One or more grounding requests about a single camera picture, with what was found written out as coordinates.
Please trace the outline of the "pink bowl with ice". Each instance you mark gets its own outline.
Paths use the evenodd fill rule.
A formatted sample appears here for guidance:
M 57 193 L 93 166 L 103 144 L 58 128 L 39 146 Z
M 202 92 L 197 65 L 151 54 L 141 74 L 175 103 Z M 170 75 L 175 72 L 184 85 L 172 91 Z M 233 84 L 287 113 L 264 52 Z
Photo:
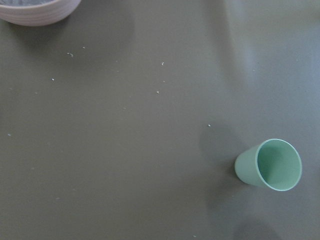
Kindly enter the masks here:
M 67 18 L 80 3 L 81 0 L 52 0 L 29 6 L 1 5 L 0 19 L 20 26 L 47 26 Z

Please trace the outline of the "mint green cup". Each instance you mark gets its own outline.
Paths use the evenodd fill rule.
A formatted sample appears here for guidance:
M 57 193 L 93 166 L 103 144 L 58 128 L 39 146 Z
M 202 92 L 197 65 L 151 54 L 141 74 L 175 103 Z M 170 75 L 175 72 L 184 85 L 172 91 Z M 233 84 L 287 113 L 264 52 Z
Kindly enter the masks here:
M 285 192 L 300 181 L 302 160 L 290 143 L 273 138 L 241 153 L 234 170 L 246 184 Z

